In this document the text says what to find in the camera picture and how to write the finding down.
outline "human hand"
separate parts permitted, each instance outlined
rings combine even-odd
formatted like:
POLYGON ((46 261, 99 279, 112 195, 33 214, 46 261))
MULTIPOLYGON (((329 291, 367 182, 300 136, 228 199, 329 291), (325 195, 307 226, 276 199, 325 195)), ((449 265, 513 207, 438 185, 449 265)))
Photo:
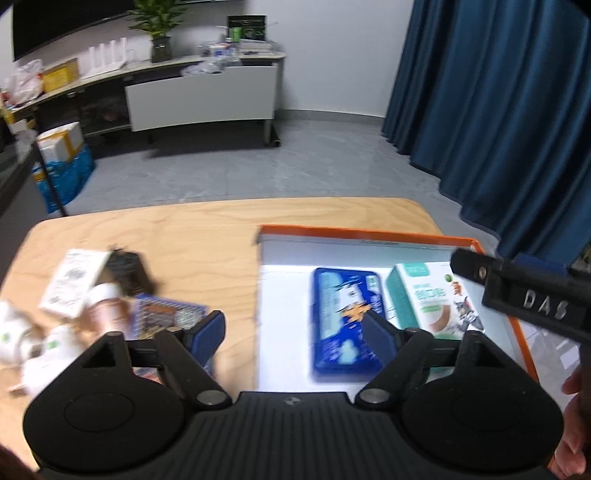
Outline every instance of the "human hand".
POLYGON ((561 480, 576 474, 582 474, 587 468, 583 447, 587 443, 587 432, 581 416, 581 369, 577 367, 562 385, 562 392, 567 395, 576 393, 564 409, 564 432, 554 454, 550 471, 561 480))

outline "curtain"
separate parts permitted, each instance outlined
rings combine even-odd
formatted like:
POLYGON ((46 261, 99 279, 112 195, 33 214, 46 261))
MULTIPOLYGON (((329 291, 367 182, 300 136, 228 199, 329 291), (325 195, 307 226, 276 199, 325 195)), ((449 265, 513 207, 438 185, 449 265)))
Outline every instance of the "curtain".
POLYGON ((502 257, 591 239, 590 46, 567 0, 415 0, 382 133, 502 257))

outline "white tray with orange rim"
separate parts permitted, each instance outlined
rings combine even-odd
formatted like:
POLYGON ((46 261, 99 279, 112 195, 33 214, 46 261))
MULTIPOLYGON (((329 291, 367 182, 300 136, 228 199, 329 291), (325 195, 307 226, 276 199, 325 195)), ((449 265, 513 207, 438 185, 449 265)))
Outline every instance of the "white tray with orange rim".
MULTIPOLYGON (((323 267, 377 273, 388 320, 399 326, 385 285, 396 264, 449 261, 457 247, 483 252, 472 238, 289 225, 262 226, 258 242, 257 390, 346 391, 351 399, 367 379, 323 381, 312 374, 314 270, 323 267)), ((483 306, 483 286, 468 280, 463 280, 463 285, 486 335, 538 380, 519 321, 483 306)))

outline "gray tile floor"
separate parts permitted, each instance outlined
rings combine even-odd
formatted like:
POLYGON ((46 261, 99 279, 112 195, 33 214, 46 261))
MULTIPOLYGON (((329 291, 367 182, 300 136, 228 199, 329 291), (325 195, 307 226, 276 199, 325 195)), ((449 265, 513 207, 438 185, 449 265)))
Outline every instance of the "gray tile floor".
MULTIPOLYGON (((488 252, 497 240, 459 218, 439 180, 413 168, 379 126, 311 120, 278 122, 280 148, 262 146, 254 122, 189 125, 122 133, 94 145, 96 170, 70 214, 178 202, 269 197, 403 197, 420 203, 446 235, 475 237, 488 252)), ((560 385, 574 368, 574 344, 532 327, 528 341, 542 385, 564 407, 560 385)))

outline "blue package with cartoon character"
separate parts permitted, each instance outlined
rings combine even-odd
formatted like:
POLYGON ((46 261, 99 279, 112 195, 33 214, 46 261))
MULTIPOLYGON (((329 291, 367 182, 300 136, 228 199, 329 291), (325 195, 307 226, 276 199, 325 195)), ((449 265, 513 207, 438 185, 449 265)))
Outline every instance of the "blue package with cartoon character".
POLYGON ((378 275, 369 271, 317 268, 313 284, 314 374, 378 372, 381 364, 363 341, 361 330, 367 310, 384 315, 378 275))

